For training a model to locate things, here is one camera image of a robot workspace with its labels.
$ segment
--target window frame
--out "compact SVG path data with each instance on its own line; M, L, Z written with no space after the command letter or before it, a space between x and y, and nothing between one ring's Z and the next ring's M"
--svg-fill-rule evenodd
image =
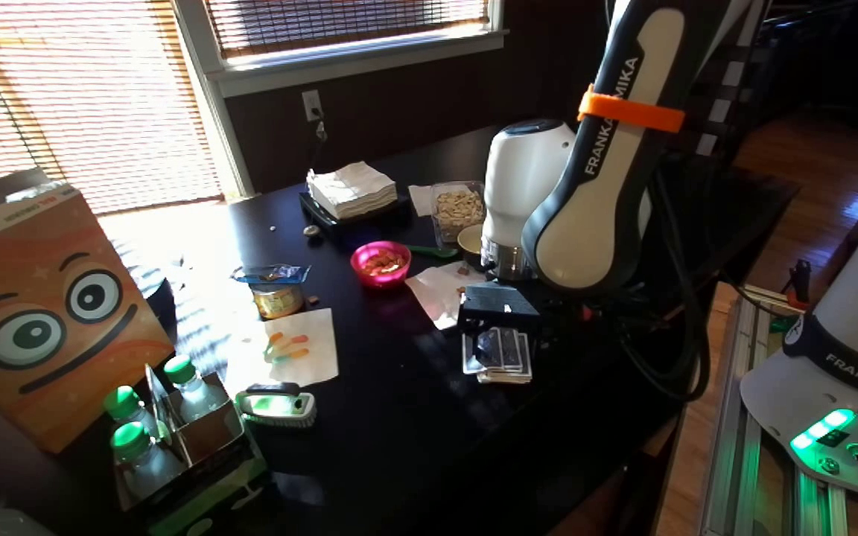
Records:
M199 74L217 100L254 95L286 86L308 86L382 70L436 63L451 58L505 48L505 0L488 0L488 27L470 33L430 30L393 40L308 48L296 54L265 54L254 61L225 61L205 0L177 0L177 18Z

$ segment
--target wooden floor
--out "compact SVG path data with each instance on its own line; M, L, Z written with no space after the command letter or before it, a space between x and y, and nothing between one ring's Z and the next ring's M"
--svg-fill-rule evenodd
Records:
M807 261L814 269L811 298L816 302L847 261L850 235L858 231L858 128L840 116L797 112L759 127L746 141L737 164L800 185L800 197L774 228L747 283L780 292L789 269ZM725 353L733 305L737 292L721 286L710 319L715 362ZM686 426L676 435L673 447L682 450L686 465L673 465L671 490L666 490L658 512L631 509L634 523L630 524L625 517L616 520L615 508L624 508L630 497L624 496L624 478L610 478L609 485L564 520L551 536L616 536L637 534L637 527L666 536L695 534L712 450L706 429L718 420L718 409L721 393L718 383L712 383L706 396L688 409Z

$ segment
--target window blind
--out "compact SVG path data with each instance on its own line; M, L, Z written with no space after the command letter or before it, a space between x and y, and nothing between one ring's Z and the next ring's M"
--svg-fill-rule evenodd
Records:
M220 197L171 0L0 0L0 176L99 214Z
M488 0L205 0L225 61L487 27Z

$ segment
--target black table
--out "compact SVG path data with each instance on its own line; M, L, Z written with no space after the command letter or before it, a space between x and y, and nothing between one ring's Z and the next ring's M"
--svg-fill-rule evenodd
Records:
M673 204L686 214L682 231L698 231L686 255L706 305L721 271L746 277L794 188L727 173L706 204L706 191L691 197L686 182L673 185ZM269 496L238 512L228 534L546 534L679 412L631 371L615 333L582 325L567 305L548 316L533 384L464 380L455 331L436 331L405 286L374 292L348 271L354 244L433 241L430 220L374 220L311 244L301 191L275 191L228 214L245 265L312 269L305 292L333 311L339 377L311 389L320 403L312 429L254 433L271 467ZM658 311L679 305L663 269L640 277L649 277ZM676 325L637 347L673 362ZM61 534L128 527L89 441L61 459L3 441L21 438L0 426L0 457L18 453L6 467L21 478L3 490L0 467L0 497L15 497Z

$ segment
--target wall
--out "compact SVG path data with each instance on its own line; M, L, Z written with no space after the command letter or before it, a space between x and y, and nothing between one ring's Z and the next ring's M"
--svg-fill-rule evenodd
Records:
M601 52L601 0L506 0L506 48L312 83L329 144L305 122L301 89L228 103L256 191L530 116L573 119Z

